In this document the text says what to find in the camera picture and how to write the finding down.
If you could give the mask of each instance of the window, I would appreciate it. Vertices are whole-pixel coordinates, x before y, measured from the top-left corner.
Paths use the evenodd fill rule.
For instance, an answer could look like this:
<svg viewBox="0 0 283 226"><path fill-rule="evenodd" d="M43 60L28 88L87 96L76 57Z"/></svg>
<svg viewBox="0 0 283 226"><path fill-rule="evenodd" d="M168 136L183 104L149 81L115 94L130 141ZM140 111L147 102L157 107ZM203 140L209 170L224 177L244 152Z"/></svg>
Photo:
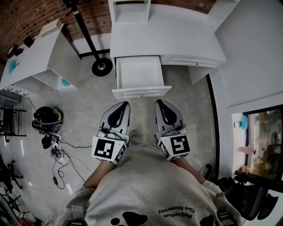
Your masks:
<svg viewBox="0 0 283 226"><path fill-rule="evenodd" d="M246 165L252 174L282 180L283 105L243 114L248 117L246 145L256 148L254 155L246 155Z"/></svg>

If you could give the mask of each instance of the gray floor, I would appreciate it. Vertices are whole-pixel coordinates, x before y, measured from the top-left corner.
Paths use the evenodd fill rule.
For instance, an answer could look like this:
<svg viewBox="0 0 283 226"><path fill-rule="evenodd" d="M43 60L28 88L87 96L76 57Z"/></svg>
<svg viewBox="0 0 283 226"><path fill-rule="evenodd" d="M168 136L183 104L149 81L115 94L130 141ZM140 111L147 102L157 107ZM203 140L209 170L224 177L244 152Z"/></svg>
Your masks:
<svg viewBox="0 0 283 226"><path fill-rule="evenodd" d="M78 90L68 93L58 92L71 120L71 131L62 135L62 140L75 146L90 146L92 137L96 135L102 114L119 101L115 99L111 90L116 88L114 71L105 77L93 76L91 72L93 57L83 58L81 69L82 85ZM188 139L191 153L186 157L188 161L201 173L205 173L205 165L215 165L215 136L214 121L207 80L204 78L195 85L191 84L187 67L162 66L164 82L172 89L162 99L169 101L181 110L187 125ZM153 141L157 132L155 125L155 101L157 98L140 98L127 100L131 105L130 128L137 129L142 142ZM31 98L36 108L57 106L63 110L56 98L56 91L45 87L39 96ZM27 98L22 98L17 107L27 110L23 118L23 132L26 138L12 138L4 145L0 139L0 152L7 164L15 160L16 169L23 175L19 179L22 190L16 188L16 193L22 195L22 201L28 210L38 218L46 221L56 218L64 209L72 194L83 184L82 179L72 167L65 167L65 189L58 189L52 180L52 166L54 160L47 157L42 150L40 135L31 127L34 109ZM67 131L69 121L64 112L62 131ZM98 166L99 161L91 158L91 148L75 149L64 145L72 156L79 158L91 171ZM90 173L77 161L76 169L87 179Z"/></svg>

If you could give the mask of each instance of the person's leg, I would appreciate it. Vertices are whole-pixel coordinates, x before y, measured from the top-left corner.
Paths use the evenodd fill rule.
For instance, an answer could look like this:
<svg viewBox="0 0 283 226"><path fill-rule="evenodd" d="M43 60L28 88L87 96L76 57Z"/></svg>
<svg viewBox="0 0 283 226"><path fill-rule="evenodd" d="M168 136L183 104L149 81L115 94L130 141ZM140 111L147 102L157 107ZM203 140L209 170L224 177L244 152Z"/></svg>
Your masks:
<svg viewBox="0 0 283 226"><path fill-rule="evenodd" d="M129 138L129 147L142 144L137 130L130 131Z"/></svg>

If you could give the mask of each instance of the cable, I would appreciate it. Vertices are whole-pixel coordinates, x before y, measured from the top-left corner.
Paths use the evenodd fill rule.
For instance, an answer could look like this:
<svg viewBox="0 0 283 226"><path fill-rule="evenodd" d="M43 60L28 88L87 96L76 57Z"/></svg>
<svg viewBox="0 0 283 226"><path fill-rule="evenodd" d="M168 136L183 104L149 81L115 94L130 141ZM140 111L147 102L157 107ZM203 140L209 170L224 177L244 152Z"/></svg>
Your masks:
<svg viewBox="0 0 283 226"><path fill-rule="evenodd" d="M71 160L72 158L78 160L88 172L92 173L92 172L81 162L81 160L79 160L78 158L73 157L73 156L71 156L70 160Z"/></svg>
<svg viewBox="0 0 283 226"><path fill-rule="evenodd" d="M72 161L72 158L74 158L74 159L77 159L78 161L80 161L78 158L75 158L75 157L73 157L73 156L71 156L71 155L69 155L65 150L64 150L64 148L62 147L62 145L61 144L59 144L60 145L60 147L61 147L61 149L62 149L62 152L69 158L69 162L68 163L70 163L70 166L71 167L73 167L74 168L74 170L76 171L76 173L81 177L81 179L85 182L85 180L83 179L83 177L79 174L79 172L76 170L76 168L75 168L75 164L73 163L73 161ZM91 173L91 171L80 161L80 163L84 166L84 168L88 171L88 172L90 172Z"/></svg>
<svg viewBox="0 0 283 226"><path fill-rule="evenodd" d="M52 167L52 173L53 173L53 176L54 176L54 178L55 178L54 183L55 183L55 185L56 185L59 189L64 190L64 188L65 188L65 182L64 182L64 180L63 180L63 177L65 176L65 174L63 174L63 176L60 175L59 170L60 170L60 168L66 166L68 163L67 163L66 165L64 165L64 166L61 166L61 167L57 170L58 176L61 178L61 180L62 180L62 182L63 182L63 187L62 187L62 188L60 188L60 187L58 186L57 178L55 177L55 174L54 174L54 171L53 171L54 166L55 166L55 163L57 163L56 159L55 159L54 164L53 164L53 167Z"/></svg>
<svg viewBox="0 0 283 226"><path fill-rule="evenodd" d="M68 144L68 145L70 145L71 147L74 147L74 148L89 148L89 147L92 147L92 146L86 146L86 147L73 146L73 145L71 145L71 144L69 144L69 143L67 143L67 142L63 142L63 141L60 141L60 142L61 142L61 143Z"/></svg>
<svg viewBox="0 0 283 226"><path fill-rule="evenodd" d="M56 160L55 158L52 158L51 156L49 156L48 154L46 154L46 152L44 151L44 149L43 149L43 147L42 147L42 151L43 151L43 153L47 156L47 157L49 157L49 158L51 158L52 160Z"/></svg>
<svg viewBox="0 0 283 226"><path fill-rule="evenodd" d="M59 133L59 135L61 135L61 134L67 134L68 132L71 131L71 120L70 120L70 117L69 117L69 113L67 112L66 108L64 107L64 104L63 104L62 100L58 97L57 90L56 90L56 97L57 97L57 99L61 102L61 104L62 104L62 106L63 106L65 112L67 113L68 119L69 119L69 125L70 125L69 130L68 130L67 132L61 132L61 133Z"/></svg>
<svg viewBox="0 0 283 226"><path fill-rule="evenodd" d="M33 106L33 108L36 110L35 106L33 105L33 103L31 102L30 98L28 97L28 100L30 101L31 105Z"/></svg>

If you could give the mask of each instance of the black chair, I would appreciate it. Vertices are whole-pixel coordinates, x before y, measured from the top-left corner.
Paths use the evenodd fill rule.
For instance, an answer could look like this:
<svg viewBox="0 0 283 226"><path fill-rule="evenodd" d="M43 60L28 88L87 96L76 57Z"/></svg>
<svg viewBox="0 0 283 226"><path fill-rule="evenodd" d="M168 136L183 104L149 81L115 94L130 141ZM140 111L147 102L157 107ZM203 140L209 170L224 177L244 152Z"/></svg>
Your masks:
<svg viewBox="0 0 283 226"><path fill-rule="evenodd" d="M0 121L2 125L0 125L0 136L3 135L5 137L5 141L8 143L9 140L7 136L26 136L20 135L19 128L21 125L20 116L22 112L26 112L26 110L17 110L17 109L10 109L10 108L1 108L3 110L3 120ZM18 123L17 123L17 133L15 132L15 123L14 123L14 114L18 113Z"/></svg>
<svg viewBox="0 0 283 226"><path fill-rule="evenodd" d="M18 204L16 203L16 201L17 201L21 196L18 196L18 197L16 197L15 199L11 198L8 194L3 195L3 194L0 193L0 196L1 196L1 198L8 204L8 206L10 207L12 213L14 214L14 216L15 216L17 219L19 219L19 217L21 216L21 214L23 214L22 217L24 217L24 215L25 215L26 213L29 213L29 211L28 211L28 212L22 212L22 211L19 209L19 206L20 206L20 205L18 205Z"/></svg>
<svg viewBox="0 0 283 226"><path fill-rule="evenodd" d="M243 185L237 183L225 192L225 197L234 206L241 216L249 221L254 218L263 220L272 212L278 197L268 194L267 188L257 185Z"/></svg>
<svg viewBox="0 0 283 226"><path fill-rule="evenodd" d="M22 186L18 184L18 181L16 178L23 178L23 176L17 176L14 174L14 166L13 164L15 161L11 161L10 164L7 166L3 163L3 160L0 155L0 181L3 182L6 186L6 190L9 193L12 193L13 185L11 181L14 181L20 189L23 189Z"/></svg>

